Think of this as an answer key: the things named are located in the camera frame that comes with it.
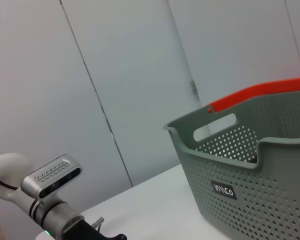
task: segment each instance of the white table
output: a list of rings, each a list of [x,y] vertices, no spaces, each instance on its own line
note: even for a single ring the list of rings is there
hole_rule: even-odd
[[[230,240],[200,214],[181,165],[82,213],[101,233],[128,240]],[[45,232],[36,240],[52,240]]]

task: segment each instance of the perforated basket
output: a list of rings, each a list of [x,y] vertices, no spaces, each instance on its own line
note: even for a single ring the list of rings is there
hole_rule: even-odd
[[[234,125],[194,139],[229,114]],[[234,240],[300,240],[300,78],[246,88],[164,128],[212,224]]]

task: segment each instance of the door hinge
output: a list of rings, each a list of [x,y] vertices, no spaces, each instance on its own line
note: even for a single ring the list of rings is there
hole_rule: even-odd
[[[193,94],[194,95],[198,95],[198,91],[197,91],[197,87],[196,87],[195,81],[192,80],[190,82],[190,84],[191,84],[191,88],[192,88]]]

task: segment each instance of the basket handle hole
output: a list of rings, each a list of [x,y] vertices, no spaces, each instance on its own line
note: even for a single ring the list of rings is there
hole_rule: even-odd
[[[215,120],[208,125],[204,125],[197,130],[194,131],[193,133],[193,138],[197,142],[202,141],[203,139],[207,138],[210,134],[215,134],[218,133],[222,130],[225,130],[232,125],[234,125],[237,122],[237,117],[234,113],[231,113],[227,116],[224,116],[222,118],[219,118],[218,120]]]

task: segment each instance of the plastic basket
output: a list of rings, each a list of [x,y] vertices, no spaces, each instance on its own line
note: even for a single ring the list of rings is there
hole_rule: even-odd
[[[194,139],[229,114],[234,125]],[[300,240],[300,78],[246,88],[164,129],[212,224],[234,240]]]

